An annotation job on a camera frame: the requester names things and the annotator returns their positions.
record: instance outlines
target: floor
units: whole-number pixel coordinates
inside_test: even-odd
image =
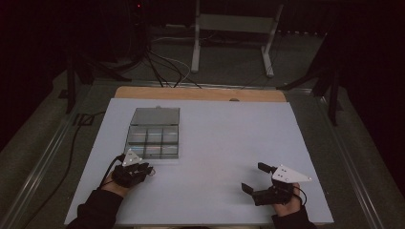
[[[316,36],[277,34],[270,52],[275,76],[268,78],[260,55],[262,38],[245,41],[244,37],[232,34],[225,44],[224,40],[217,40],[222,44],[217,42],[216,45],[204,43],[200,71],[187,74],[193,49],[190,33],[185,32],[182,39],[173,39],[165,37],[174,33],[162,32],[165,31],[156,32],[160,36],[154,37],[152,51],[172,59],[172,63],[192,80],[183,80],[182,87],[274,90],[303,76],[322,44],[322,38]],[[160,62],[154,62],[156,71],[173,86],[179,73],[161,65],[169,65],[168,62],[152,53],[150,56]],[[54,80],[53,92],[0,154],[0,178],[3,181],[0,216],[3,216],[2,223],[12,222],[13,225],[4,228],[64,228],[64,218],[102,121],[102,115],[98,115],[92,125],[81,127],[75,135],[76,115],[105,111],[121,85],[160,85],[145,59],[121,74],[133,81],[116,82],[95,71],[95,83],[79,87],[77,103],[71,114],[65,114],[67,101],[58,98],[66,89],[66,73]],[[310,95],[314,83],[310,81],[285,94],[295,112],[335,220],[335,223],[320,228],[405,228],[404,198],[345,90],[340,88],[339,91],[341,109],[336,114],[338,126],[333,127],[325,115],[326,100]],[[70,159],[72,164],[66,179],[36,214],[62,179]]]

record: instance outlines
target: white table surface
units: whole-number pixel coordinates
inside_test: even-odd
[[[241,189],[271,185],[258,162],[284,164],[312,177],[301,183],[309,220],[333,222],[318,176],[289,103],[113,98],[78,184],[65,223],[123,153],[135,108],[179,107],[179,160],[149,160],[156,169],[134,188],[117,214],[119,225],[263,225],[271,206],[255,206]]]

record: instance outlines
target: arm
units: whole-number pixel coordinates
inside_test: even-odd
[[[299,198],[299,184],[294,183],[294,196],[287,204],[273,204],[277,215],[272,216],[277,229],[316,229],[309,221],[307,210]]]
[[[108,176],[104,185],[94,190],[86,203],[77,208],[77,218],[74,219],[67,229],[110,229],[116,222],[116,215],[123,198],[129,192],[112,181]]]

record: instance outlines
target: sleeve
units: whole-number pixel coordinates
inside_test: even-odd
[[[116,223],[116,215],[123,197],[105,190],[94,190],[84,204],[77,207],[77,218],[67,229],[110,229]]]
[[[277,229],[316,229],[316,226],[309,221],[307,209],[301,206],[300,211],[284,216],[272,216],[274,226]]]

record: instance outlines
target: dark background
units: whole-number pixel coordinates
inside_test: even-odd
[[[92,28],[89,33],[95,37],[105,33],[102,25],[91,25],[95,22],[90,15],[99,16],[99,4],[107,2],[6,0],[0,3],[0,149],[52,90],[52,80],[65,70],[64,32],[78,25],[89,25]],[[246,2],[248,7],[241,7]],[[146,3],[152,26],[194,23],[194,1]],[[260,4],[263,3],[272,4],[262,0]],[[204,1],[202,11],[257,16],[270,13],[256,4],[259,2]],[[279,24],[282,33],[298,31],[319,36],[328,33],[312,67],[330,63],[325,60],[332,60],[333,66],[338,66],[341,86],[348,90],[352,104],[402,194],[405,194],[405,181],[401,178],[405,173],[402,165],[405,96],[401,80],[405,77],[404,11],[405,3],[401,1],[295,0],[288,2]],[[112,44],[102,40],[95,44],[113,53]]]

